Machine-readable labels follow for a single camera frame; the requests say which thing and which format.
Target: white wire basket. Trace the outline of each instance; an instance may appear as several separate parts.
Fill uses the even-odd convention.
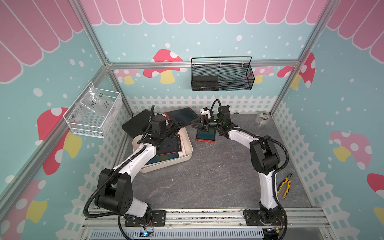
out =
[[[63,117],[73,134],[105,138],[115,117],[120,111],[122,105],[121,94],[119,92],[96,88],[113,101],[107,116],[104,117],[97,115],[94,111],[90,111],[89,108],[83,104],[76,104],[79,99],[82,99],[83,96],[87,94],[90,88],[95,88],[92,82],[86,86]]]

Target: black mounting plate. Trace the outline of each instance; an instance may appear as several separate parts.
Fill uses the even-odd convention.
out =
[[[153,222],[152,227],[164,227],[166,224],[167,211],[152,211]],[[133,218],[126,218],[124,226],[126,227],[142,227]]]
[[[260,215],[258,214],[259,213],[259,209],[254,209],[254,210],[251,210],[251,209],[246,209],[244,210],[244,217],[245,217],[245,221],[247,223],[247,226],[265,226],[264,223],[262,223],[260,221]],[[275,222],[275,224],[271,224],[271,226],[280,226],[281,223],[279,221],[279,218],[282,222],[282,225],[284,226],[285,224],[285,217],[284,217],[284,213],[282,211],[279,211],[277,217],[272,221],[272,222]]]

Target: tape roll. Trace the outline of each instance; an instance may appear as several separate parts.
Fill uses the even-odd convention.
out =
[[[258,112],[256,114],[256,122],[260,125],[266,124],[269,120],[271,120],[271,114],[267,112]]]

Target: ventilation grille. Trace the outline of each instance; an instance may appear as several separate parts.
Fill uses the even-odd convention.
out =
[[[209,229],[155,229],[154,236],[139,237],[141,229],[125,230],[130,238],[135,239],[255,239],[263,238],[261,228],[209,228]],[[118,229],[93,230],[90,240],[122,240]]]

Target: black wire mesh basket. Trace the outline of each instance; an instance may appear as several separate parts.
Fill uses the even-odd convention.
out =
[[[248,56],[192,58],[192,91],[251,90],[255,81],[251,60]]]

